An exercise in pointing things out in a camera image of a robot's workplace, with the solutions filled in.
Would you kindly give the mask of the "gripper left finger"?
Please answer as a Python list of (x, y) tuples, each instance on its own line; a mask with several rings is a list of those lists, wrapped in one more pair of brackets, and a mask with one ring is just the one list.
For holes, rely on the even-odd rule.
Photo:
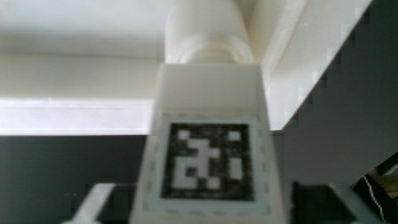
[(93, 186), (74, 218), (61, 224), (102, 224), (99, 217), (115, 188), (115, 183), (100, 183)]

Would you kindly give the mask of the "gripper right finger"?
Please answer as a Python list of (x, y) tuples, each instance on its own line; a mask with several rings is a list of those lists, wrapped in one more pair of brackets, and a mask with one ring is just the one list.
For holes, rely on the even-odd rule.
[(379, 219), (353, 188), (340, 184), (331, 184), (330, 187), (356, 217), (353, 224), (390, 224)]

